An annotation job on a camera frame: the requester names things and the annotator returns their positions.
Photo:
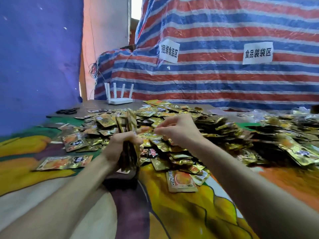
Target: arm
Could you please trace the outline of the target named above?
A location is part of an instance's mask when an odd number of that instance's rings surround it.
[[[133,132],[115,134],[101,155],[72,181],[1,231],[0,238],[69,238],[82,216],[83,204],[105,177],[114,172],[125,140],[143,142]]]
[[[170,117],[154,132],[202,160],[260,238],[318,237],[316,211],[203,138],[189,115]]]

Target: pink wall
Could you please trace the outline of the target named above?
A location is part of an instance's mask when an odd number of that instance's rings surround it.
[[[87,99],[94,99],[89,65],[108,50],[129,43],[129,0],[84,0],[83,59]]]

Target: white router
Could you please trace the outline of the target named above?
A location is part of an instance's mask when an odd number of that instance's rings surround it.
[[[121,98],[117,98],[117,93],[116,93],[116,83],[113,83],[114,87],[114,98],[111,98],[111,93],[110,93],[110,84],[109,83],[104,83],[105,90],[106,90],[106,98],[108,100],[109,104],[112,105],[120,105],[120,104],[126,104],[126,103],[131,103],[133,102],[132,93],[133,93],[133,87],[134,84],[131,85],[131,90],[130,90],[130,95],[129,98],[124,98],[124,89],[125,89],[125,84],[122,85],[122,91],[121,91]]]

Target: black scissors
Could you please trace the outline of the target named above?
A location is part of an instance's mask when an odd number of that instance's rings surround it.
[[[78,109],[80,109],[79,107],[75,107],[72,109],[67,109],[67,110],[58,110],[57,112],[55,112],[56,114],[66,114],[66,115],[71,115],[71,114],[75,114],[77,113]]]

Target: white paper sign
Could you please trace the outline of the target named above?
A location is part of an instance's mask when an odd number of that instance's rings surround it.
[[[244,45],[243,65],[272,62],[274,47],[272,42],[261,42]]]
[[[177,63],[180,44],[172,40],[164,40],[159,44],[159,58],[168,62]]]

